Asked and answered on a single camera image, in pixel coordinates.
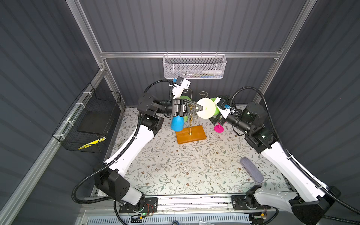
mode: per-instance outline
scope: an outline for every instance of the black mounting plate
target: black mounting plate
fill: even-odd
[[[231,196],[231,203],[233,204],[234,210],[249,210],[246,206],[246,202],[244,201],[245,195],[232,195]],[[258,206],[257,208],[254,208],[254,210],[264,210],[264,209],[270,209],[270,206]]]
[[[156,212],[157,211],[157,203],[158,203],[158,198],[145,198],[144,208],[141,212],[148,212],[148,210],[150,210],[149,212]],[[130,203],[126,202],[125,204],[120,203],[119,213],[134,213],[134,211],[131,209]]]

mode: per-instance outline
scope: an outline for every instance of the gray oblong object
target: gray oblong object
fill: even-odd
[[[261,183],[264,181],[264,176],[260,173],[260,171],[256,168],[254,163],[244,157],[240,159],[241,165],[245,168],[245,170],[250,174],[250,176],[254,179],[255,182]]]

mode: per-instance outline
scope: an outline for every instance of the floral pattern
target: floral pattern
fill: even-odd
[[[129,138],[137,119],[137,109],[127,108],[112,154]],[[161,130],[125,175],[138,190],[147,195],[246,192],[255,182],[240,164],[242,157],[248,157],[263,174],[263,186],[289,190],[278,169],[251,148],[243,136],[235,135],[231,125],[225,123],[224,132],[216,133],[209,120],[194,119],[193,126],[202,125],[207,139],[178,145],[170,123],[171,118],[165,118]]]

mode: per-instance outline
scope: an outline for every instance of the blue round object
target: blue round object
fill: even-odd
[[[181,116],[173,117],[171,121],[171,129],[174,131],[182,131],[184,129],[184,118]]]

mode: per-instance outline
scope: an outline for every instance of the wooden base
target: wooden base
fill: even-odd
[[[190,128],[184,128],[182,131],[176,132],[176,138],[178,144],[205,140],[206,135],[202,125],[195,126],[191,128],[191,135],[189,135]]]

